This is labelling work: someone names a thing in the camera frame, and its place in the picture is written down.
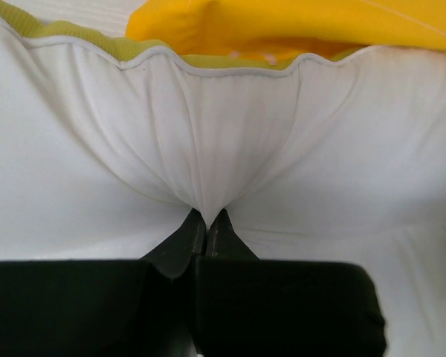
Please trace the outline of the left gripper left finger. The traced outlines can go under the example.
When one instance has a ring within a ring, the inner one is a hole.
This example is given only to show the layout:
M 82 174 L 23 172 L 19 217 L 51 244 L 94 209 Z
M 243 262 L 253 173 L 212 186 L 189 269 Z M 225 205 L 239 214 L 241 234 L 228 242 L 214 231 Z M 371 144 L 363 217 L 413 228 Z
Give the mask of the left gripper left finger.
M 192 210 L 136 260 L 0 261 L 0 356 L 188 356 L 173 283 L 202 244 Z

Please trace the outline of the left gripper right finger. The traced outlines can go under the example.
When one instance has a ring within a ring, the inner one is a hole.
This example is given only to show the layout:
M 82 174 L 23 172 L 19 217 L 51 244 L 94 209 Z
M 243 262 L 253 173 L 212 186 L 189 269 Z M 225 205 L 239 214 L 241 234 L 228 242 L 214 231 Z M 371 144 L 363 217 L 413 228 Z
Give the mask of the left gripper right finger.
M 195 342 L 205 356 L 382 356 L 387 348 L 363 268 L 259 259 L 226 210 L 195 259 Z

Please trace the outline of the yellow pikachu pillowcase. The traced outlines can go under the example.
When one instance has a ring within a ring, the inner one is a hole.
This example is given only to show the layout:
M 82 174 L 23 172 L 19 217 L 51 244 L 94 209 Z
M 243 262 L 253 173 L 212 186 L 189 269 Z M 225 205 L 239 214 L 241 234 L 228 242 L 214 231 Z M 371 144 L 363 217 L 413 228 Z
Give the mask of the yellow pikachu pillowcase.
M 370 45 L 446 51 L 446 1 L 146 1 L 126 37 L 269 62 Z

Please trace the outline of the white pillow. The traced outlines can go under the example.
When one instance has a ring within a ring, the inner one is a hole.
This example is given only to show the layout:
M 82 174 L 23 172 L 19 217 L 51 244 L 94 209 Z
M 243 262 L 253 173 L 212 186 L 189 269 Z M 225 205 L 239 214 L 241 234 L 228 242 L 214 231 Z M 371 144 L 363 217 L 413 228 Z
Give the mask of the white pillow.
M 136 260 L 192 210 L 188 356 L 223 210 L 259 259 L 363 268 L 382 356 L 446 356 L 446 51 L 181 56 L 0 1 L 0 261 Z

